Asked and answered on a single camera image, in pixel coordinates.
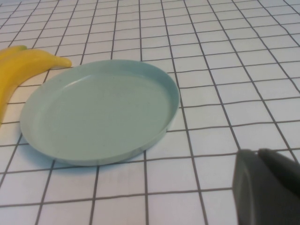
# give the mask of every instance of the plate rim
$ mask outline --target plate rim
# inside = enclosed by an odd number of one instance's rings
[[[39,150],[38,148],[35,147],[35,144],[33,143],[30,143],[28,140],[28,138],[26,138],[27,136],[27,129],[24,128],[24,121],[26,120],[26,114],[27,113],[27,107],[26,107],[26,104],[29,105],[30,104],[30,99],[32,99],[37,93],[38,93],[38,90],[41,90],[45,85],[50,85],[49,84],[49,81],[53,80],[52,82],[55,82],[55,80],[59,79],[59,76],[61,75],[64,75],[64,74],[69,74],[70,71],[72,70],[75,70],[75,69],[78,69],[82,66],[88,66],[88,65],[93,65],[93,64],[99,64],[99,63],[105,63],[105,62],[109,62],[109,63],[117,63],[117,62],[129,62],[129,63],[137,63],[137,64],[143,64],[143,65],[146,65],[148,67],[153,67],[155,69],[158,69],[162,74],[164,74],[165,76],[168,77],[169,81],[174,85],[175,87],[175,90],[176,90],[176,98],[178,100],[177,102],[177,107],[176,107],[176,111],[173,115],[170,116],[170,120],[168,122],[168,124],[166,124],[164,126],[164,128],[160,131],[160,132],[157,132],[149,141],[147,141],[146,143],[144,143],[143,145],[141,145],[140,147],[138,148],[135,148],[135,149],[132,149],[132,150],[129,150],[128,152],[124,152],[122,154],[118,154],[116,156],[112,156],[112,157],[107,157],[107,158],[100,158],[100,159],[85,159],[85,160],[74,160],[74,159],[67,159],[67,158],[59,158],[59,157],[55,157],[55,156],[52,156],[52,155],[49,155],[49,154],[46,154],[45,152]],[[152,65],[152,64],[149,64],[149,63],[145,63],[145,62],[141,62],[141,61],[135,61],[135,60],[100,60],[100,61],[95,61],[95,62],[90,62],[90,63],[86,63],[86,64],[83,64],[83,65],[79,65],[79,66],[76,66],[76,67],[73,67],[71,69],[68,69],[67,71],[63,71],[62,73],[58,74],[58,76],[55,76],[54,78],[52,78],[51,80],[49,80],[48,82],[45,82],[43,84],[41,84],[30,96],[29,98],[26,100],[25,104],[24,104],[24,107],[21,111],[21,115],[20,115],[20,128],[21,128],[21,133],[23,135],[23,137],[26,139],[27,143],[33,147],[36,151],[42,153],[43,155],[46,155],[47,157],[50,157],[58,162],[62,162],[62,163],[67,163],[67,164],[71,164],[71,165],[83,165],[83,166],[93,166],[93,165],[106,165],[106,164],[110,164],[110,163],[115,163],[115,162],[119,162],[119,161],[124,161],[124,160],[128,160],[129,158],[131,157],[134,157],[138,154],[140,154],[141,152],[147,150],[149,147],[153,146],[154,144],[156,144],[166,133],[167,129],[170,127],[171,123],[173,122],[177,112],[178,112],[178,108],[180,106],[180,102],[181,102],[181,98],[180,98],[180,90],[178,88],[178,85],[177,85],[177,81],[175,82],[165,71],[163,71],[162,69]],[[99,163],[98,161],[111,161],[109,163]]]

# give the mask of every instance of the plastic plate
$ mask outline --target plastic plate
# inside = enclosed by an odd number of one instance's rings
[[[93,62],[41,85],[22,110],[21,130],[33,148],[60,162],[110,164],[162,138],[179,103],[176,84],[159,68]]]

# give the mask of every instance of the table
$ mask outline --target table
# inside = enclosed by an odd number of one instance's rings
[[[180,88],[165,137],[126,162],[55,162],[22,138],[24,103],[66,69],[17,88],[0,128],[0,223],[235,225],[236,152],[300,160],[298,0],[33,0],[0,5],[0,49],[44,49],[73,66],[155,65]]]

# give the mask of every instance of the toy banana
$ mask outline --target toy banana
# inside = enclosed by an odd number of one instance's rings
[[[15,54],[19,51],[26,50],[26,49],[27,49],[27,47],[24,45],[16,45],[16,46],[12,46],[12,47],[0,50],[0,60],[4,59],[12,54]]]
[[[15,89],[27,79],[52,67],[68,68],[69,59],[51,55],[39,49],[17,52],[0,61],[0,126],[7,103]]]

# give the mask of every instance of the banana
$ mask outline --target banana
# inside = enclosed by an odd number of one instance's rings
[[[68,68],[72,62],[39,49],[19,51],[0,61],[0,126],[15,89],[27,79],[52,67]]]
[[[16,45],[16,46],[2,49],[2,50],[0,50],[0,60],[4,59],[12,54],[15,54],[19,51],[26,50],[26,49],[27,49],[27,47],[24,45]]]

